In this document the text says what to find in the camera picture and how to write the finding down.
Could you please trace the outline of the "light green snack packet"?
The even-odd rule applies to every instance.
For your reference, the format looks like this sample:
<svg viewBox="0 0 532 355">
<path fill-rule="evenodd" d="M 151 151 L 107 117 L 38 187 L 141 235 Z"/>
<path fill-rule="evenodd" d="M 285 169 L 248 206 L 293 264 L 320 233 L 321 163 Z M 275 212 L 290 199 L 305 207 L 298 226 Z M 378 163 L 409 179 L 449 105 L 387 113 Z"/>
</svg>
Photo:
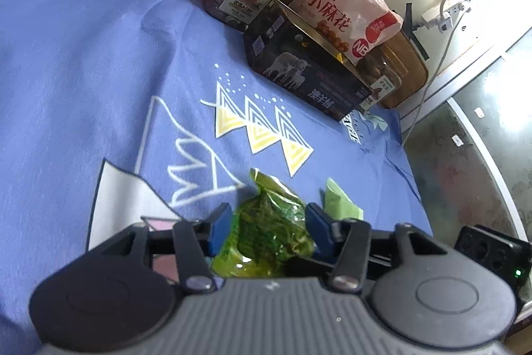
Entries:
<svg viewBox="0 0 532 355">
<path fill-rule="evenodd" d="M 334 220 L 363 219 L 363 210 L 346 195 L 343 189 L 329 177 L 324 193 L 324 211 Z"/>
</svg>

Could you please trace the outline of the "dark green snack packet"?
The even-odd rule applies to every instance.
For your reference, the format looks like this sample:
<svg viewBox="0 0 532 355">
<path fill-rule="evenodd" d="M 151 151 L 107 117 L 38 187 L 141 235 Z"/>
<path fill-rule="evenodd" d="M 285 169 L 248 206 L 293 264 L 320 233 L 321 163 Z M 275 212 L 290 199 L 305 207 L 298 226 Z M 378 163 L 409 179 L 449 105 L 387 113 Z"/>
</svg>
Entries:
<svg viewBox="0 0 532 355">
<path fill-rule="evenodd" d="M 315 249 L 306 227 L 306 204 L 277 177 L 256 168 L 250 177 L 258 193 L 239 204 L 231 232 L 211 262 L 220 277 L 282 276 L 287 261 L 310 257 Z"/>
</svg>

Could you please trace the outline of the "blue printed cloth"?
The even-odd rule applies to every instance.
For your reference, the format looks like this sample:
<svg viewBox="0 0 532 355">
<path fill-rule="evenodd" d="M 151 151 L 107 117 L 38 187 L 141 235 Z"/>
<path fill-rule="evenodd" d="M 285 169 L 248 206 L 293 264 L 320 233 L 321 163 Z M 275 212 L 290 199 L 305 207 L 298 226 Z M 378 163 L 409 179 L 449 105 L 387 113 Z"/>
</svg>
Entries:
<svg viewBox="0 0 532 355">
<path fill-rule="evenodd" d="M 200 0 L 1 0 L 1 351 L 40 347 L 33 289 L 103 236 L 203 219 L 252 168 L 333 179 L 372 227 L 430 225 L 395 112 L 336 122 L 249 68 Z"/>
</svg>

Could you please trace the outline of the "brown snack jar gold lid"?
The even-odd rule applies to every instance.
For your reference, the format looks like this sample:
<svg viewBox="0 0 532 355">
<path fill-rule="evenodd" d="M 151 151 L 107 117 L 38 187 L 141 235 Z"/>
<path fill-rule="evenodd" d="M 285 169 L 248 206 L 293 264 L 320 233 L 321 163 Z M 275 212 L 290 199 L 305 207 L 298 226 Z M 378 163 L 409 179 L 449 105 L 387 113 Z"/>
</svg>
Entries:
<svg viewBox="0 0 532 355">
<path fill-rule="evenodd" d="M 360 104 L 363 112 L 401 87 L 404 74 L 396 68 L 393 60 L 387 51 L 377 47 L 356 65 L 362 79 L 371 88 L 371 94 Z"/>
</svg>

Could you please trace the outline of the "brown cushion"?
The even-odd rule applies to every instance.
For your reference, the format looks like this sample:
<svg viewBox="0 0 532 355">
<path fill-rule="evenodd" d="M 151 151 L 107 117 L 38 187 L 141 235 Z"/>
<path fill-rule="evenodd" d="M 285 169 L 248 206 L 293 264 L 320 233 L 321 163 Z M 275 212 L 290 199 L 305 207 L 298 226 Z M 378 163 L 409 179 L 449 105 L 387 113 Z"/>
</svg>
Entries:
<svg viewBox="0 0 532 355">
<path fill-rule="evenodd" d="M 396 108 L 427 84 L 427 66 L 403 32 L 398 32 L 379 48 L 401 80 L 400 87 L 384 97 L 381 104 L 388 109 Z"/>
</svg>

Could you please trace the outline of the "white power strip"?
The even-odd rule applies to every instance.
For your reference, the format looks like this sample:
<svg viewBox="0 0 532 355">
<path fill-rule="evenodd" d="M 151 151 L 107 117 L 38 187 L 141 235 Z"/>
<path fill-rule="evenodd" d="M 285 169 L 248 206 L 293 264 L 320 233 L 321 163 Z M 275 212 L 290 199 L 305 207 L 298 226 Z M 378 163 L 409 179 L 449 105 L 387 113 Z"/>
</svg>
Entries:
<svg viewBox="0 0 532 355">
<path fill-rule="evenodd" d="M 451 31 L 456 24 L 458 16 L 465 9 L 465 2 L 462 0 L 451 0 L 444 6 L 443 14 L 440 14 L 439 7 L 435 6 L 424 14 L 421 14 L 421 23 L 428 30 L 437 28 L 439 32 Z"/>
</svg>

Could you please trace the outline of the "black sheep print box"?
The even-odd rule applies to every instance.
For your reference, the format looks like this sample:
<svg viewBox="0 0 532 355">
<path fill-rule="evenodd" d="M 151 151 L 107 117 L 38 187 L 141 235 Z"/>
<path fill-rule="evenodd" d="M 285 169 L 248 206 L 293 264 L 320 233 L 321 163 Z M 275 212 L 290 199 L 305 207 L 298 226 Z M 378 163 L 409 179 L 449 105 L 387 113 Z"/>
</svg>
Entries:
<svg viewBox="0 0 532 355">
<path fill-rule="evenodd" d="M 371 94 L 352 62 L 279 0 L 265 6 L 243 42 L 252 70 L 336 121 Z"/>
</svg>

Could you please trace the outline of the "pink snack bag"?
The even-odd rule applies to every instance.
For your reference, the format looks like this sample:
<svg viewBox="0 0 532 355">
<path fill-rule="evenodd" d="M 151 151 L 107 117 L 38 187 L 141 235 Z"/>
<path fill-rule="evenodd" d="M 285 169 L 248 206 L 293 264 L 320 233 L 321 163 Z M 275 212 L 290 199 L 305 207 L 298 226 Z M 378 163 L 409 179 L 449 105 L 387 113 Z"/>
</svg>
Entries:
<svg viewBox="0 0 532 355">
<path fill-rule="evenodd" d="M 353 64 L 403 25 L 384 0 L 293 0 L 290 8 Z"/>
</svg>

